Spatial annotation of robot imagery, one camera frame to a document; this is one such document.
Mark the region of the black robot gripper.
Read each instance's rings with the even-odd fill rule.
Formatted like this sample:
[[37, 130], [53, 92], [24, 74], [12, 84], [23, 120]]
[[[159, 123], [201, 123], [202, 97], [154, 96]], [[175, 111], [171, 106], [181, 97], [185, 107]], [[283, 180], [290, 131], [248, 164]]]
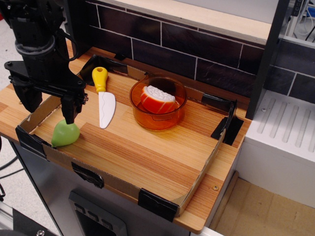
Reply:
[[73, 124], [86, 103], [86, 83], [69, 69], [69, 53], [65, 39], [50, 39], [41, 47], [27, 47], [16, 43], [22, 61], [4, 64], [10, 72], [10, 82], [30, 113], [42, 102], [46, 93], [61, 99], [62, 114], [66, 124]]

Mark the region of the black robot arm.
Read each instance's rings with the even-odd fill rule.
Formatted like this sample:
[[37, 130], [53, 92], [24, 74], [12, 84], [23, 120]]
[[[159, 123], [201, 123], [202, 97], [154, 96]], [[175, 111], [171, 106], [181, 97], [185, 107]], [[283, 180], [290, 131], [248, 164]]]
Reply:
[[33, 113], [42, 94], [59, 97], [67, 124], [74, 123], [86, 104], [86, 82], [69, 69], [66, 41], [61, 29], [63, 7], [54, 0], [2, 0], [0, 13], [14, 32], [15, 48], [22, 61], [8, 61], [10, 82], [24, 107]]

